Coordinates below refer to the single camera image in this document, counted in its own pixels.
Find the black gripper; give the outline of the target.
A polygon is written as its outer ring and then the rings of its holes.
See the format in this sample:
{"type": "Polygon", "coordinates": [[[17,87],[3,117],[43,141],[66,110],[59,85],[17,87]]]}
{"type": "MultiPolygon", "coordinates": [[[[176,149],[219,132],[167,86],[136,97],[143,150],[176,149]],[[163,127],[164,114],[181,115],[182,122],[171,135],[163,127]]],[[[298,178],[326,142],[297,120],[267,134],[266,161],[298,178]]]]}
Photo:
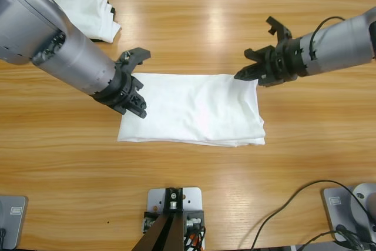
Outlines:
{"type": "Polygon", "coordinates": [[[256,51],[246,49],[244,56],[257,63],[242,68],[234,75],[234,79],[258,80],[260,86],[269,87],[304,77],[307,70],[302,58],[303,51],[300,38],[285,39],[278,42],[276,47],[269,45],[256,51]]]}
{"type": "Polygon", "coordinates": [[[93,99],[124,115],[126,111],[144,119],[146,102],[138,93],[143,84],[134,76],[120,69],[115,70],[113,79],[108,86],[93,95],[93,99]]]}

